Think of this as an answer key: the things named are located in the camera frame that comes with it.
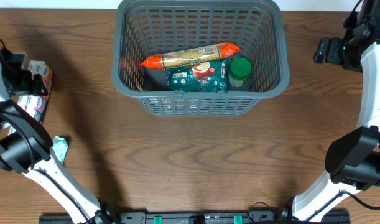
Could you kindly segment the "white tissue multipack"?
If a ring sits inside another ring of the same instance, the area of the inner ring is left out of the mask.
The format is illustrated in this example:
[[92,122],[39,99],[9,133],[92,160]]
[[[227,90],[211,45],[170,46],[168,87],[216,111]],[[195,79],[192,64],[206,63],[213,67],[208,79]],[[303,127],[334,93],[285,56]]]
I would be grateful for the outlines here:
[[17,104],[40,124],[43,123],[52,90],[53,71],[40,60],[29,60],[24,67],[32,73],[32,77],[38,76],[42,82],[39,93],[13,93],[17,98]]

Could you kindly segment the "green lid glass jar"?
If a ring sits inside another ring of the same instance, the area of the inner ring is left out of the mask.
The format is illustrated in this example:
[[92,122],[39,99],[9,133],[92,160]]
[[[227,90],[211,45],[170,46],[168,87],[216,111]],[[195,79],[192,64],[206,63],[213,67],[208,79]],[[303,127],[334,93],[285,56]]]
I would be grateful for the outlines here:
[[251,62],[246,58],[236,58],[229,66],[229,83],[235,88],[244,85],[252,70]]

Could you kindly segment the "green Nescafe coffee bag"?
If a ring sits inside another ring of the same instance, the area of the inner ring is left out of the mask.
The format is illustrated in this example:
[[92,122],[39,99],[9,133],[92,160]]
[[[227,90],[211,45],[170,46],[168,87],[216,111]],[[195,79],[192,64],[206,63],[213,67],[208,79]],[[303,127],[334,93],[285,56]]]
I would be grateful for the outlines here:
[[185,92],[227,92],[230,59],[168,68],[167,88]]

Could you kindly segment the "orange spaghetti pasta pack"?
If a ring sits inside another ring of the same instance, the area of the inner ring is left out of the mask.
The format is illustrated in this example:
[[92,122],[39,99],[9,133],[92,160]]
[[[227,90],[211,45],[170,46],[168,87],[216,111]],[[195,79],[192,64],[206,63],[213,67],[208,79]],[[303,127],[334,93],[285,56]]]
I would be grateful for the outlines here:
[[149,69],[184,67],[203,62],[230,58],[241,49],[234,43],[221,42],[194,49],[167,52],[148,56],[139,65]]

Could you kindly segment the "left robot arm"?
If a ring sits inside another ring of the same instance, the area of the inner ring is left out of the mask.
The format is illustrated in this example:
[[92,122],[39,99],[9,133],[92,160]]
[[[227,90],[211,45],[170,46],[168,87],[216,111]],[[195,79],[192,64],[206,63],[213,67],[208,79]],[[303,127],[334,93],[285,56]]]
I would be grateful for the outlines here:
[[39,184],[73,223],[115,223],[107,206],[64,168],[39,121],[52,80],[53,73],[43,61],[0,47],[0,168]]

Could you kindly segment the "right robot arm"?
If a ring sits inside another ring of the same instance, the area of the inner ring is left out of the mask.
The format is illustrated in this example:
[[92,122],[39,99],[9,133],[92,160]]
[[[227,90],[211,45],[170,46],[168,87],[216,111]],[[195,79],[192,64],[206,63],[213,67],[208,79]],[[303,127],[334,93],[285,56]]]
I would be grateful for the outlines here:
[[351,197],[368,205],[356,194],[380,186],[380,0],[358,1],[345,19],[345,36],[323,38],[314,56],[317,63],[341,65],[363,75],[363,92],[354,131],[332,142],[325,157],[323,174],[282,212],[289,223],[319,223],[331,220],[328,213]]

